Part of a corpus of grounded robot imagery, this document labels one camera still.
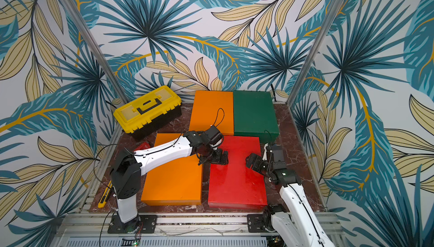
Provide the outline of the red shoebox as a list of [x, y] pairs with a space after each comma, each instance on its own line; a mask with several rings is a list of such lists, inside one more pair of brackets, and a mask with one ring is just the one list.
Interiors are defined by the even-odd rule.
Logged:
[[258, 137], [226, 136], [219, 147], [228, 153], [228, 164], [210, 168], [208, 205], [211, 208], [262, 210], [267, 205], [261, 174], [246, 167], [246, 158], [261, 154]]

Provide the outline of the orange shoebox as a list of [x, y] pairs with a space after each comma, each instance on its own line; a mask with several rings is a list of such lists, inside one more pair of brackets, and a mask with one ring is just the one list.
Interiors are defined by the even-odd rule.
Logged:
[[234, 94], [196, 91], [189, 125], [190, 131], [205, 131], [216, 126], [224, 136], [234, 135]]
[[141, 201], [149, 206], [199, 205], [202, 177], [194, 155], [168, 162], [146, 174]]

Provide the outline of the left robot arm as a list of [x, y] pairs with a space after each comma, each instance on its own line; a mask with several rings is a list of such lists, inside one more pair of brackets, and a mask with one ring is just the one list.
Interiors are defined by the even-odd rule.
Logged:
[[116, 216], [123, 228], [140, 225], [136, 195], [142, 176], [166, 163], [191, 155], [196, 155], [199, 166], [204, 163], [225, 166], [228, 164], [228, 153], [219, 147], [223, 140], [224, 135], [216, 126], [211, 126], [206, 131], [188, 131], [165, 144], [125, 152], [124, 156], [117, 157], [110, 177], [118, 206]]

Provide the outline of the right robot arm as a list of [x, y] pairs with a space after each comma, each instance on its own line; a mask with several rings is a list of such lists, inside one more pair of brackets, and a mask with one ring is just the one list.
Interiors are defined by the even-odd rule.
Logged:
[[250, 233], [278, 233], [288, 247], [334, 246], [306, 198], [301, 179], [287, 167], [280, 145], [265, 144], [264, 155], [251, 154], [246, 158], [246, 167], [278, 187], [289, 209], [287, 213], [283, 205], [268, 205], [261, 215], [247, 215]]

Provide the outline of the green shoebox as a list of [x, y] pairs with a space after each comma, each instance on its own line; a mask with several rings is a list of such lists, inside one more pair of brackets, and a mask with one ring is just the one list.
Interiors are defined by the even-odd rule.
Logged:
[[234, 91], [234, 135], [274, 143], [280, 131], [269, 92]]

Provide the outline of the yellow and black toolbox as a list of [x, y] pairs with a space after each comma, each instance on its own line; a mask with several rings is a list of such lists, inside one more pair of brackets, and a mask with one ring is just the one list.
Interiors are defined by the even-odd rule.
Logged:
[[157, 88], [114, 111], [124, 132], [141, 141], [182, 114], [182, 99], [168, 86]]

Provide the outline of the yellow utility knife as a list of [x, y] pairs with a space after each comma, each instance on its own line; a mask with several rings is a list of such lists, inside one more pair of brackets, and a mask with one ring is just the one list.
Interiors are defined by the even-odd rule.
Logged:
[[101, 198], [99, 199], [99, 202], [98, 202], [98, 208], [99, 209], [102, 209], [106, 206], [108, 200], [111, 197], [112, 187], [113, 187], [113, 184], [112, 184], [112, 181], [110, 181], [108, 183], [108, 186], [105, 188]]

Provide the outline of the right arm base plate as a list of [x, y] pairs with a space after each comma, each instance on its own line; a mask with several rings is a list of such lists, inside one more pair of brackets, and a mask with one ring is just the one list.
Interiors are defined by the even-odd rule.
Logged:
[[278, 232], [291, 224], [289, 215], [284, 212], [248, 214], [248, 231], [250, 233]]

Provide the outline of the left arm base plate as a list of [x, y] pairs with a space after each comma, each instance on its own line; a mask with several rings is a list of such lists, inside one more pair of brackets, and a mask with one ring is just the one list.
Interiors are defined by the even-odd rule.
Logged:
[[108, 227], [108, 234], [151, 234], [154, 233], [157, 224], [157, 215], [139, 214], [131, 221], [123, 223], [116, 214], [112, 217]]

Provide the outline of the left aluminium frame post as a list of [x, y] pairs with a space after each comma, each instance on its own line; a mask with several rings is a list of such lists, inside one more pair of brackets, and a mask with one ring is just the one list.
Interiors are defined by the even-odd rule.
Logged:
[[76, 8], [73, 0], [60, 0], [60, 2], [66, 9], [67, 13], [70, 15], [72, 21], [75, 23], [78, 31], [81, 33], [83, 37], [83, 40], [87, 43], [88, 48], [94, 54], [101, 68], [106, 74], [107, 79], [112, 83], [112, 86], [116, 94], [118, 95], [118, 97], [121, 99], [122, 103], [123, 104], [128, 103], [129, 102], [128, 97], [125, 95], [124, 90], [117, 82], [116, 77], [113, 71], [111, 70], [108, 61], [106, 60], [103, 52], [99, 48], [97, 41], [91, 34], [91, 31], [88, 28], [87, 24], [85, 23], [85, 20], [83, 19], [80, 11]]

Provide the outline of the aluminium frame post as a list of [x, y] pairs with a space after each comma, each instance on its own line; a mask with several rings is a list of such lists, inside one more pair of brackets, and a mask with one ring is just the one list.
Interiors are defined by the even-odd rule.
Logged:
[[320, 30], [315, 38], [315, 41], [313, 42], [313, 45], [311, 46], [311, 49], [304, 61], [304, 64], [299, 71], [298, 77], [296, 82], [294, 83], [294, 86], [292, 87], [291, 94], [288, 97], [287, 105], [288, 107], [291, 107], [292, 104], [295, 102], [296, 96], [298, 91], [303, 85], [304, 79], [306, 78], [310, 66], [312, 62], [314, 61], [314, 58], [320, 48], [321, 43], [325, 39], [327, 33], [329, 32], [329, 29], [331, 25], [333, 24], [334, 19], [338, 15], [340, 11], [341, 5], [344, 3], [344, 0], [333, 0], [331, 3], [330, 11], [328, 14], [325, 15], [322, 26], [320, 27]]
[[116, 94], [118, 95], [118, 97], [121, 99], [122, 103], [123, 104], [128, 103], [129, 102], [128, 97], [125, 95], [124, 90], [117, 82], [116, 77], [113, 71], [111, 70], [108, 61], [106, 60], [103, 52], [99, 48], [97, 41], [91, 34], [91, 31], [88, 28], [87, 24], [85, 23], [85, 20], [83, 19], [80, 11], [76, 8], [73, 0], [60, 0], [60, 2], [66, 9], [67, 13], [70, 15], [72, 21], [75, 23], [78, 31], [81, 33], [83, 37], [83, 40], [87, 43], [88, 48], [94, 54], [101, 68], [106, 74], [107, 79], [112, 83], [112, 86]]

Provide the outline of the right aluminium frame post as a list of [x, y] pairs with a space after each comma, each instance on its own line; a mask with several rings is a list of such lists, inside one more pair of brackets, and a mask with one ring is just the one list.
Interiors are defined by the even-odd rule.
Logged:
[[295, 102], [296, 96], [298, 91], [303, 85], [304, 79], [306, 78], [310, 66], [312, 62], [314, 61], [314, 58], [320, 48], [321, 43], [325, 39], [327, 33], [329, 32], [329, 29], [331, 25], [333, 24], [334, 19], [338, 15], [340, 11], [341, 5], [344, 3], [344, 0], [333, 0], [331, 3], [330, 11], [328, 14], [325, 15], [322, 26], [320, 27], [320, 30], [315, 38], [315, 41], [313, 42], [313, 45], [311, 46], [311, 49], [304, 61], [304, 64], [299, 71], [298, 77], [296, 82], [294, 83], [294, 86], [292, 87], [291, 94], [288, 97], [287, 105], [288, 107], [291, 107], [292, 104]]

